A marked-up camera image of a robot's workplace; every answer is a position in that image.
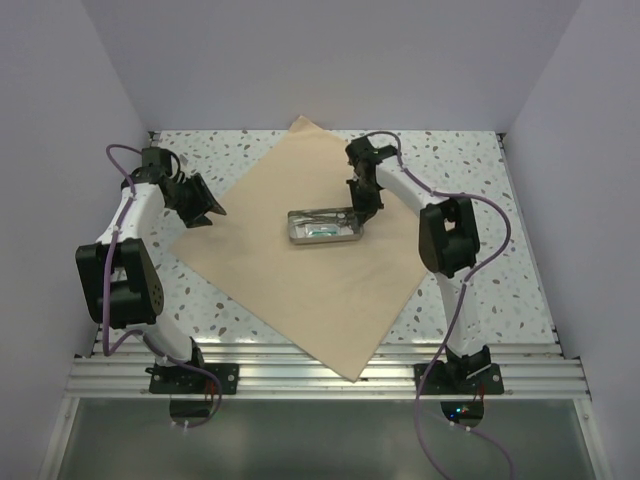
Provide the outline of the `steel hemostat forceps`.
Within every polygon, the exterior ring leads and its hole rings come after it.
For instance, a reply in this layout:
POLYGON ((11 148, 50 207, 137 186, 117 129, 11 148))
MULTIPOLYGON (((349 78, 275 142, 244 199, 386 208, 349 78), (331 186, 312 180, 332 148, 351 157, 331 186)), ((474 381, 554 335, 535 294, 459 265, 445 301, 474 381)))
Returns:
POLYGON ((345 210, 304 210, 293 215, 297 223, 338 223, 345 224, 350 220, 349 213, 345 210))

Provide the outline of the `metal instrument tray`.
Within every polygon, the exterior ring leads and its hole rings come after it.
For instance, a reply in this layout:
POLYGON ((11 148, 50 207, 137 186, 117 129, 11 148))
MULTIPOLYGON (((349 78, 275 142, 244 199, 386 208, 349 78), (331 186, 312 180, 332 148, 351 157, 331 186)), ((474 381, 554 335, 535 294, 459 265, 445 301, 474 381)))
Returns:
POLYGON ((352 207, 289 211, 287 229, 294 245, 358 241, 364 234, 352 207))

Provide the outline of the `green scalpel blade packet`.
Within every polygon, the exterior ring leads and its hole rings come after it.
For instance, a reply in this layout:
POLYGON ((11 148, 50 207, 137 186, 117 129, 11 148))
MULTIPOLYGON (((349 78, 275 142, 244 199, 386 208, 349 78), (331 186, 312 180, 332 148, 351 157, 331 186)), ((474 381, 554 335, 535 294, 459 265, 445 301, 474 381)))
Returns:
POLYGON ((336 225, 308 224, 304 229, 306 238, 341 237, 342 229, 336 225))

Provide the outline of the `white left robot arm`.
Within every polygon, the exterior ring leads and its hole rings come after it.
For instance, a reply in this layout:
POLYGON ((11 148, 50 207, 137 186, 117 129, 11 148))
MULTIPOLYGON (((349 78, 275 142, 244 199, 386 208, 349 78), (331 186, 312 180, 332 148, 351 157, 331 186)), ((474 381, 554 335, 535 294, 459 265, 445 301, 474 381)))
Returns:
POLYGON ((137 150, 141 164, 123 174, 121 199, 106 230, 77 248, 75 262, 91 319, 102 328, 102 353, 114 355, 134 337, 171 368, 185 392, 201 390, 208 379, 196 342, 164 313, 162 282, 146 240, 156 219, 175 212, 188 229, 211 225, 224 215, 202 175, 187 173, 179 156, 161 147, 137 150))

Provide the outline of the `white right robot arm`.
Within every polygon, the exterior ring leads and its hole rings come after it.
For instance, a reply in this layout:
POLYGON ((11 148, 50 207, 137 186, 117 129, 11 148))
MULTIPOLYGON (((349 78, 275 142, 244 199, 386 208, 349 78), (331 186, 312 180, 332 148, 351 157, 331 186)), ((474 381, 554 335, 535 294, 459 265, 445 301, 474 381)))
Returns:
POLYGON ((468 392, 491 364, 488 347, 480 339, 474 286, 466 276, 476 266, 480 240, 472 200, 456 194, 437 196, 408 171, 398 148, 375 147, 366 136, 346 147, 353 177, 347 181, 359 225, 384 207, 381 192, 388 190, 419 220, 418 253, 436 277, 446 316, 446 360, 440 364, 451 389, 468 392))

